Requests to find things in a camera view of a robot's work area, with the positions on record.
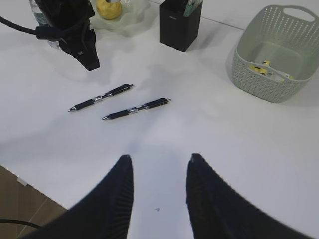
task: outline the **clear plastic bowl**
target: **clear plastic bowl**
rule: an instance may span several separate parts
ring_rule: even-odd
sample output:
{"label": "clear plastic bowl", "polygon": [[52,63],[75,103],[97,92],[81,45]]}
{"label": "clear plastic bowl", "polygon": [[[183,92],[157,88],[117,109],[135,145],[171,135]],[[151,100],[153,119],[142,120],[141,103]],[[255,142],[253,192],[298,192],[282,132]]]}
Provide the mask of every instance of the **clear plastic bowl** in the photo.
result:
{"label": "clear plastic bowl", "polygon": [[91,25],[95,29],[118,30],[130,24],[138,23],[143,17],[144,11],[150,6],[148,0],[121,0],[122,14],[112,20],[102,18],[96,9],[96,0],[90,0],[95,11]]}

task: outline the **black pen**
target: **black pen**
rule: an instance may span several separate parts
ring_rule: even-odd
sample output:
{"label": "black pen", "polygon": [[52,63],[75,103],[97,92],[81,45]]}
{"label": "black pen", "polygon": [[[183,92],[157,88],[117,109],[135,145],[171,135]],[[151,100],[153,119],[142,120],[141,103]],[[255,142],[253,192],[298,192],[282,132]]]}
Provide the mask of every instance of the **black pen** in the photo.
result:
{"label": "black pen", "polygon": [[131,89],[134,85],[129,85],[129,84],[124,84],[120,87],[117,87],[116,89],[114,90],[111,90],[107,93],[105,93],[104,95],[101,95],[101,96],[97,96],[97,97],[94,97],[93,99],[90,99],[88,101],[85,101],[83,103],[80,103],[72,108],[70,108],[68,111],[69,112],[74,112],[74,111],[79,111],[80,109],[83,109],[85,107],[88,107],[88,106],[91,106],[91,105],[94,105],[95,103],[98,103],[98,102],[101,102],[102,100],[106,99],[106,98],[109,98],[109,97],[112,97],[112,96],[116,96],[122,92],[125,92],[125,91],[128,91],[129,89]]}
{"label": "black pen", "polygon": [[128,110],[124,110],[124,111],[120,111],[120,112],[117,112],[114,114],[110,114],[108,116],[103,117],[102,120],[114,120],[114,119],[119,118],[119,117],[135,114],[135,113],[140,112],[142,110],[148,110],[148,109],[152,109],[152,108],[155,108],[158,106],[166,105],[170,101],[171,101],[171,99],[160,98],[156,101],[146,103],[140,107],[133,107],[133,108],[128,109]]}

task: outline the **floor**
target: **floor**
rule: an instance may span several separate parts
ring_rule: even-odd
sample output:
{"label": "floor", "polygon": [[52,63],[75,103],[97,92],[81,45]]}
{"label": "floor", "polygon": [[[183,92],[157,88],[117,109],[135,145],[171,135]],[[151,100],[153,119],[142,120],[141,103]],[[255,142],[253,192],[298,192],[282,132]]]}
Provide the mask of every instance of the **floor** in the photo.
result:
{"label": "floor", "polygon": [[[0,219],[15,219],[43,226],[65,211],[65,208],[31,186],[18,183],[17,177],[0,165]],[[33,230],[36,229],[0,224],[0,238],[21,238]]]}

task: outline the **black pen holder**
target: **black pen holder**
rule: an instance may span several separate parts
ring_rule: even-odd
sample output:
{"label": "black pen holder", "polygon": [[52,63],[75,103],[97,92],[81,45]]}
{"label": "black pen holder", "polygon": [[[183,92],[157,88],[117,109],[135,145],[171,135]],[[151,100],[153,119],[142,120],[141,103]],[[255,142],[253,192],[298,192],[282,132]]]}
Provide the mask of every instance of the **black pen holder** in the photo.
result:
{"label": "black pen holder", "polygon": [[160,42],[185,52],[198,35],[203,2],[188,17],[176,11],[175,0],[166,0],[159,7]]}

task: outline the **light green basket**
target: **light green basket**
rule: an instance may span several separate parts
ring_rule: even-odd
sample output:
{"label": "light green basket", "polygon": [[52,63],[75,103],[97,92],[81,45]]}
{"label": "light green basket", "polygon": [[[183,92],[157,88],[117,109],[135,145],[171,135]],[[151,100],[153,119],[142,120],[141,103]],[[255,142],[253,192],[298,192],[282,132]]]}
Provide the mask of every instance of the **light green basket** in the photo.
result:
{"label": "light green basket", "polygon": [[[301,10],[314,20],[288,15],[284,9]],[[270,67],[261,64],[266,60],[271,62]],[[263,76],[249,68],[251,65],[279,77]],[[257,14],[241,37],[234,55],[232,81],[254,96],[280,103],[302,89],[318,67],[319,17],[300,6],[270,5]]]}

